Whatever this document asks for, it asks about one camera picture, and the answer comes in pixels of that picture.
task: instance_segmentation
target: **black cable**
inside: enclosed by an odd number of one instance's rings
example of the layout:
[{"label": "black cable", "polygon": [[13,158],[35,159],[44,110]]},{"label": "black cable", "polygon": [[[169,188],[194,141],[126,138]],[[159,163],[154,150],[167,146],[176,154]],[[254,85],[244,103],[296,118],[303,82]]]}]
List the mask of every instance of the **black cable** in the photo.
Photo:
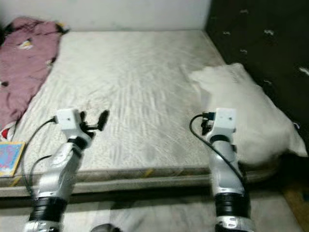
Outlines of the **black cable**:
[{"label": "black cable", "polygon": [[39,158],[38,160],[36,160],[36,161],[34,162],[34,164],[32,165],[30,174],[29,174],[29,185],[30,185],[30,186],[33,185],[33,183],[32,183],[32,177],[33,177],[34,169],[35,169],[35,167],[37,166],[37,164],[38,164],[40,161],[42,161],[42,160],[44,160],[44,159],[47,159],[47,158],[49,158],[49,157],[51,157],[51,156],[52,156],[52,155],[43,156],[43,157]]},{"label": "black cable", "polygon": [[31,185],[29,184],[26,174],[25,174],[25,155],[26,155],[26,150],[29,146],[29,144],[31,143],[32,139],[34,138],[34,136],[39,132],[40,129],[42,129],[42,127],[44,127],[46,124],[50,123],[50,122],[56,122],[56,118],[53,117],[50,120],[44,122],[42,125],[40,125],[35,131],[34,133],[31,135],[30,139],[28,140],[28,142],[26,143],[25,147],[24,147],[24,151],[23,151],[23,156],[21,159],[21,173],[22,173],[22,177],[23,177],[23,181],[24,181],[24,185],[26,186],[26,189],[28,191],[28,193],[30,194],[31,198],[34,198],[34,193],[32,190]]},{"label": "black cable", "polygon": [[200,141],[202,141],[204,144],[206,144],[211,150],[213,150],[215,153],[218,154],[218,156],[220,156],[223,161],[228,165],[228,167],[230,169],[232,169],[232,171],[235,173],[235,175],[237,176],[237,178],[240,180],[243,188],[245,189],[245,194],[247,194],[247,190],[246,190],[246,183],[244,178],[241,176],[241,174],[239,173],[239,171],[236,170],[236,168],[220,153],[220,151],[218,151],[211,143],[207,142],[205,139],[203,139],[201,136],[199,136],[192,128],[192,124],[194,122],[195,119],[197,119],[198,117],[203,117],[203,115],[196,115],[194,116],[191,121],[190,121],[190,131],[192,132],[192,134],[198,138]]}]

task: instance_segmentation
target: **mattress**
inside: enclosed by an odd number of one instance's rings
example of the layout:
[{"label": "mattress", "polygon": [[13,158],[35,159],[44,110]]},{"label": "mattress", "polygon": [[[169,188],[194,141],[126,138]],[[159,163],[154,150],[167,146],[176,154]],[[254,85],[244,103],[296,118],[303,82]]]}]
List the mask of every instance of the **mattress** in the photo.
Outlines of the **mattress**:
[{"label": "mattress", "polygon": [[[105,130],[84,153],[74,193],[207,185],[210,151],[188,129],[202,109],[187,75],[222,64],[210,39],[198,30],[69,32],[13,141],[26,141],[57,109],[85,110],[90,124],[109,109]],[[26,171],[63,142],[59,125],[43,128],[26,152]],[[48,163],[39,163],[34,182]],[[247,168],[249,181],[276,171],[277,160],[265,163]],[[0,179],[0,196],[27,195],[20,175],[18,170],[15,178]]]}]

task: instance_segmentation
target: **black upholstered headboard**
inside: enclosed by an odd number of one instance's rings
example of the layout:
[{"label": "black upholstered headboard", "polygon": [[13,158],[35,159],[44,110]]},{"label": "black upholstered headboard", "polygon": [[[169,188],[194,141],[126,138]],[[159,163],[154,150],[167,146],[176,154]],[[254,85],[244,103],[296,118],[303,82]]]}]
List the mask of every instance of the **black upholstered headboard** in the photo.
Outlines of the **black upholstered headboard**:
[{"label": "black upholstered headboard", "polygon": [[206,32],[295,122],[309,148],[309,1],[214,0]]}]

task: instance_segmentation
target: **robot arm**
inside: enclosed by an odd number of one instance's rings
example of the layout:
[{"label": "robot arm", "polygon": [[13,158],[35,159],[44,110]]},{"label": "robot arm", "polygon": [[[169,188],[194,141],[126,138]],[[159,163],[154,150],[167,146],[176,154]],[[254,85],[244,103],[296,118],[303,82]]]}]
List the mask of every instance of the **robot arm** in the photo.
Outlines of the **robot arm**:
[{"label": "robot arm", "polygon": [[40,178],[33,211],[24,232],[61,231],[62,215],[73,190],[83,150],[91,145],[95,135],[89,130],[102,131],[108,115],[109,112],[104,111],[96,125],[88,126],[83,112],[79,113],[76,109],[57,112],[56,121],[67,142],[53,155],[51,166]]},{"label": "robot arm", "polygon": [[232,170],[217,153],[210,155],[216,232],[254,232],[254,223],[250,219],[250,200],[239,178],[242,176],[236,147],[232,145],[233,133],[236,131],[236,110],[218,108],[216,113],[204,114],[202,127],[206,141],[234,167]]}]

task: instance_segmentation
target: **white wall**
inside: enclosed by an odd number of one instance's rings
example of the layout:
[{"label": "white wall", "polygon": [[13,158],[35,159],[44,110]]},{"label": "white wall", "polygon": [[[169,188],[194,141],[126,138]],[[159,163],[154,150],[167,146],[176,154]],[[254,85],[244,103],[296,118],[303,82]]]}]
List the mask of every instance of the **white wall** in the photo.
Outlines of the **white wall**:
[{"label": "white wall", "polygon": [[0,0],[0,23],[29,15],[72,30],[202,29],[211,0]]}]

